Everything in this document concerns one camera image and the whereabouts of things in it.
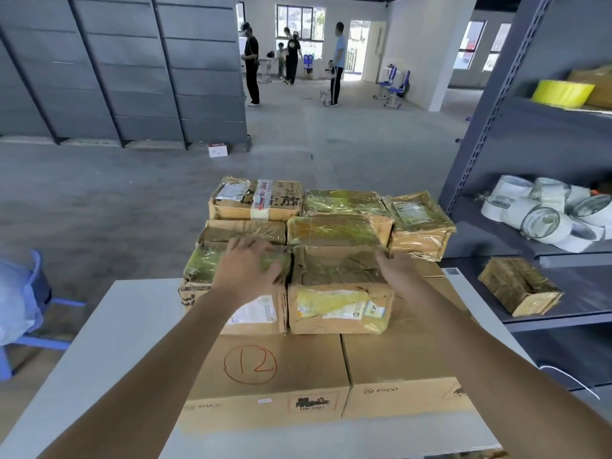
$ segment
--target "child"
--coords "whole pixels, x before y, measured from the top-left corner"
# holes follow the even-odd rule
[[[276,52],[276,57],[279,59],[279,79],[285,77],[285,56],[283,55],[283,42],[279,43],[279,50]]]

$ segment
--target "gray floor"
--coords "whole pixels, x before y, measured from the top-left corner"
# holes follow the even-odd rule
[[[0,142],[0,255],[39,248],[57,295],[45,326],[74,335],[115,280],[179,277],[221,177],[298,180],[308,188],[440,193],[477,91],[449,91],[440,113],[387,109],[376,86],[343,83],[340,107],[319,106],[323,82],[261,85],[247,108],[253,149],[210,159],[182,150]],[[0,439],[61,353],[10,347],[17,374],[0,383]]]

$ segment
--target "forearm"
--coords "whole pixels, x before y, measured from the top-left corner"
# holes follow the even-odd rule
[[[612,426],[423,279],[398,290],[431,330],[449,367],[514,459],[604,458]]]
[[[210,348],[240,303],[210,291],[39,456],[157,458]]]

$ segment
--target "hand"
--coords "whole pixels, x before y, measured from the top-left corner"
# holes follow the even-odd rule
[[[235,298],[238,307],[268,294],[282,269],[280,261],[276,261],[261,272],[261,255],[272,249],[270,243],[253,236],[231,239],[217,265],[211,291]]]
[[[390,259],[382,251],[377,251],[376,261],[381,268],[382,276],[398,293],[402,293],[412,281],[422,280],[414,261],[407,253],[395,253]]]

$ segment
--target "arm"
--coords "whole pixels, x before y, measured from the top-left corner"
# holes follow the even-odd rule
[[[463,315],[421,278],[408,256],[377,259],[512,459],[610,456],[610,424]]]
[[[157,458],[223,326],[280,273],[280,263],[259,272],[259,257],[270,247],[252,237],[232,239],[210,292],[39,459]]]

